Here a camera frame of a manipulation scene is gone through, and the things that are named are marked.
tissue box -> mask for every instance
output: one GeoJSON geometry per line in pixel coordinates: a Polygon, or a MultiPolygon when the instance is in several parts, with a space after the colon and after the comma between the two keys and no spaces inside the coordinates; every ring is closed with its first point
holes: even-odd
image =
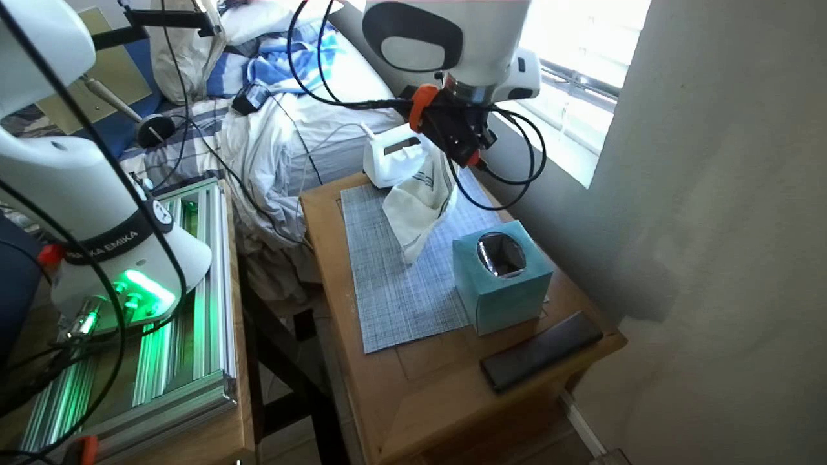
{"type": "Polygon", "coordinates": [[[504,221],[452,243],[455,283],[476,332],[536,318],[551,260],[522,221],[504,221]]]}

white cloth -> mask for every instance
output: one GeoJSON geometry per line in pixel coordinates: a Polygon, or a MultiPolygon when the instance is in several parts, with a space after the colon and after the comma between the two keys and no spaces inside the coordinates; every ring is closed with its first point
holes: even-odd
{"type": "MultiPolygon", "coordinates": [[[[217,0],[199,0],[200,9],[217,22],[217,0]]],[[[129,7],[146,9],[193,9],[190,0],[132,0],[129,7]]],[[[204,95],[207,78],[225,51],[220,35],[200,35],[197,29],[146,25],[153,78],[172,102],[204,95]]]]}
{"type": "Polygon", "coordinates": [[[455,203],[455,177],[449,175],[449,159],[434,148],[424,145],[425,158],[417,174],[384,197],[381,211],[399,246],[402,263],[412,263],[425,246],[432,230],[445,211],[455,203]]]}
{"type": "MultiPolygon", "coordinates": [[[[237,47],[260,33],[278,33],[290,29],[292,13],[299,0],[251,0],[248,4],[230,7],[221,13],[221,35],[226,44],[237,47]]],[[[327,2],[306,2],[299,20],[319,20],[327,2]]]]}

windowsill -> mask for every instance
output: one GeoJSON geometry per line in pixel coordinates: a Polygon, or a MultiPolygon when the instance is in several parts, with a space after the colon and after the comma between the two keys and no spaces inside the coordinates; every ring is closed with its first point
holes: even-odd
{"type": "Polygon", "coordinates": [[[544,158],[552,159],[560,171],[566,171],[574,181],[578,181],[584,188],[592,186],[598,155],[592,153],[588,148],[574,141],[570,137],[566,137],[560,128],[556,128],[552,123],[531,117],[531,110],[522,109],[520,102],[504,102],[512,110],[520,110],[522,117],[531,119],[531,123],[536,123],[536,128],[543,132],[544,139],[544,158]]]}

wire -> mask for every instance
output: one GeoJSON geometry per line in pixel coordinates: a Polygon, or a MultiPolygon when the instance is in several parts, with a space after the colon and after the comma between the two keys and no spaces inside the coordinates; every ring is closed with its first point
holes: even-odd
{"type": "Polygon", "coordinates": [[[74,345],[66,345],[65,350],[58,350],[44,370],[30,375],[12,396],[5,396],[0,401],[0,415],[19,409],[35,392],[40,392],[45,384],[51,384],[66,367],[78,363],[87,354],[84,349],[87,349],[84,344],[74,344],[74,345]]]}
{"type": "Polygon", "coordinates": [[[317,164],[315,164],[315,159],[312,159],[312,153],[310,153],[310,148],[306,148],[306,141],[304,141],[304,135],[302,135],[299,123],[296,123],[296,121],[292,119],[292,114],[281,105],[281,97],[277,97],[277,105],[278,105],[281,114],[290,119],[290,123],[292,123],[295,135],[299,137],[299,145],[302,145],[302,150],[304,150],[304,155],[306,155],[306,159],[310,159],[310,168],[312,168],[312,174],[315,174],[315,177],[317,177],[317,186],[322,186],[326,177],[319,175],[319,171],[317,171],[317,164]]]}
{"type": "Polygon", "coordinates": [[[172,263],[175,274],[178,274],[178,283],[180,283],[180,294],[185,294],[185,278],[184,278],[184,268],[169,247],[169,243],[166,241],[160,225],[153,219],[153,207],[146,202],[141,202],[141,194],[132,186],[129,175],[119,168],[119,163],[114,159],[114,155],[109,153],[109,148],[103,145],[103,137],[98,135],[98,128],[89,123],[89,119],[82,114],[79,102],[74,100],[74,95],[66,91],[66,84],[56,78],[56,73],[49,66],[45,57],[32,47],[32,40],[27,38],[27,33],[19,29],[19,22],[9,16],[9,9],[5,7],[5,2],[0,2],[0,17],[8,22],[8,31],[14,35],[14,40],[23,47],[23,51],[30,57],[30,61],[39,66],[39,73],[49,81],[51,91],[56,91],[56,95],[61,97],[61,102],[72,110],[72,117],[79,121],[79,126],[87,132],[87,137],[96,141],[96,148],[100,150],[103,159],[109,163],[109,168],[114,171],[114,175],[120,181],[120,186],[127,188],[127,194],[132,197],[133,207],[145,214],[149,230],[155,233],[163,252],[168,256],[168,260],[172,263]]]}
{"type": "Polygon", "coordinates": [[[54,233],[61,236],[61,241],[66,241],[72,247],[79,250],[79,256],[93,267],[93,272],[98,274],[106,294],[110,296],[114,301],[114,316],[115,316],[115,323],[119,323],[119,349],[115,349],[115,363],[110,367],[110,375],[106,378],[98,398],[87,406],[87,410],[51,445],[45,445],[44,449],[39,451],[30,451],[30,459],[25,462],[32,462],[32,459],[40,459],[40,462],[49,462],[45,455],[51,455],[56,447],[61,447],[74,431],[79,431],[79,427],[100,409],[103,398],[109,396],[109,389],[114,388],[114,379],[115,375],[120,372],[120,363],[124,363],[124,350],[127,350],[127,344],[124,344],[124,308],[120,301],[115,300],[115,288],[110,283],[110,278],[106,276],[106,272],[100,268],[98,257],[89,256],[89,250],[72,236],[66,233],[51,214],[45,214],[40,207],[35,207],[32,202],[27,202],[19,192],[14,192],[12,186],[8,186],[1,177],[0,177],[0,188],[8,192],[14,202],[19,202],[27,211],[32,211],[35,216],[40,216],[54,233]]]}
{"type": "Polygon", "coordinates": [[[330,92],[330,97],[341,105],[337,95],[330,91],[327,78],[326,78],[326,66],[319,64],[319,44],[326,38],[326,29],[327,29],[327,17],[330,17],[332,2],[327,2],[326,16],[319,17],[319,29],[317,29],[317,38],[315,38],[315,66],[317,66],[317,78],[319,84],[330,92]]]}
{"type": "Polygon", "coordinates": [[[306,7],[306,0],[299,2],[299,7],[292,13],[290,25],[287,25],[287,66],[290,66],[292,81],[302,88],[302,92],[306,92],[312,100],[319,100],[319,102],[327,102],[327,105],[344,105],[344,109],[354,109],[354,110],[367,110],[367,109],[398,109],[398,110],[406,114],[406,109],[411,105],[411,100],[396,100],[396,97],[386,97],[386,100],[337,100],[335,92],[330,92],[327,84],[326,84],[326,91],[330,92],[330,97],[322,97],[322,95],[312,92],[312,91],[302,82],[302,78],[299,78],[299,73],[295,70],[295,61],[292,61],[292,38],[295,38],[295,25],[296,25],[296,20],[299,20],[299,16],[302,16],[304,7],[306,7]]]}
{"type": "Polygon", "coordinates": [[[0,458],[27,458],[27,459],[40,459],[40,462],[45,462],[45,465],[56,465],[54,459],[40,458],[40,455],[27,451],[27,449],[0,449],[0,458]]]}
{"type": "Polygon", "coordinates": [[[185,139],[189,139],[189,119],[190,119],[190,95],[189,95],[189,88],[184,82],[184,73],[180,73],[180,64],[178,64],[178,57],[172,51],[172,38],[169,38],[169,31],[168,25],[160,25],[163,31],[163,40],[166,47],[169,50],[169,59],[172,59],[172,66],[175,66],[175,78],[178,78],[178,84],[180,84],[180,95],[184,95],[184,135],[180,135],[180,141],[178,141],[178,158],[172,163],[172,168],[155,183],[155,188],[163,188],[178,171],[180,159],[184,159],[184,148],[185,148],[185,139]]]}
{"type": "Polygon", "coordinates": [[[49,272],[44,268],[44,263],[39,257],[32,257],[25,247],[19,247],[18,243],[9,243],[5,238],[0,238],[0,246],[9,247],[9,250],[18,250],[30,267],[35,267],[40,272],[40,276],[49,281],[51,286],[51,276],[49,272]]]}
{"type": "MultiPolygon", "coordinates": [[[[242,199],[246,199],[260,216],[265,216],[268,225],[274,228],[274,233],[278,236],[281,225],[278,225],[262,207],[259,207],[259,202],[253,199],[253,194],[248,192],[248,186],[239,181],[239,175],[237,175],[237,174],[225,163],[225,158],[207,141],[204,128],[200,128],[197,121],[190,121],[190,123],[193,123],[197,132],[200,135],[200,141],[204,141],[207,153],[208,153],[208,155],[221,164],[221,171],[237,183],[242,199]]],[[[302,241],[295,241],[295,238],[290,238],[290,236],[278,236],[278,238],[284,238],[284,241],[292,243],[292,246],[302,246],[302,241]]]]}
{"type": "Polygon", "coordinates": [[[504,181],[504,183],[509,183],[509,186],[520,186],[516,197],[514,197],[509,203],[498,203],[498,207],[492,207],[492,203],[481,203],[481,202],[472,199],[472,197],[468,194],[468,188],[463,186],[463,181],[460,181],[460,175],[458,175],[458,168],[455,168],[452,163],[446,163],[446,164],[449,164],[449,175],[455,177],[460,194],[463,194],[472,207],[486,210],[486,211],[512,210],[512,207],[527,194],[527,188],[543,175],[544,159],[547,159],[547,158],[544,158],[544,137],[543,137],[543,132],[536,128],[536,123],[531,123],[531,121],[530,121],[527,117],[522,117],[522,114],[514,114],[514,110],[507,110],[507,109],[498,109],[498,105],[492,105],[492,110],[498,110],[498,114],[501,114],[509,123],[514,123],[516,132],[522,135],[522,139],[523,139],[523,145],[527,145],[527,155],[530,155],[530,175],[527,175],[523,181],[507,181],[507,177],[495,175],[495,174],[487,171],[487,168],[486,168],[486,174],[490,174],[492,177],[498,177],[498,181],[504,181]],[[530,123],[531,132],[534,132],[536,139],[540,139],[540,164],[536,164],[536,171],[534,171],[534,148],[531,148],[531,141],[530,141],[530,137],[527,137],[527,132],[522,128],[520,121],[530,123]]]}
{"type": "Polygon", "coordinates": [[[69,344],[56,344],[56,345],[49,345],[49,349],[44,349],[44,350],[35,350],[35,354],[30,354],[30,357],[25,357],[25,360],[14,360],[12,363],[5,363],[1,372],[23,370],[25,363],[30,363],[30,361],[35,361],[35,360],[40,360],[40,357],[65,350],[66,345],[69,345],[69,344]]]}

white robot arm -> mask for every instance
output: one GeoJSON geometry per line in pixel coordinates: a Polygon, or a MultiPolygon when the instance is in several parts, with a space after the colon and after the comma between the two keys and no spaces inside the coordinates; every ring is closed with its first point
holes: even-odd
{"type": "Polygon", "coordinates": [[[361,33],[399,73],[438,73],[417,84],[408,123],[460,164],[495,141],[490,102],[540,92],[536,57],[516,50],[530,0],[370,0],[361,33]]]}
{"type": "MultiPolygon", "coordinates": [[[[82,78],[96,61],[89,33],[65,0],[0,0],[0,117],[54,92],[23,50],[19,33],[65,84],[82,78]]],[[[141,310],[149,313],[149,321],[166,318],[208,268],[208,247],[175,228],[158,202],[140,199],[141,203],[136,203],[103,153],[87,139],[25,139],[0,128],[0,197],[23,207],[12,192],[58,221],[100,263],[115,288],[145,291],[149,301],[141,310]]],[[[61,321],[72,326],[82,318],[82,301],[103,294],[103,283],[66,238],[49,225],[44,230],[65,246],[51,300],[61,321]]]]}

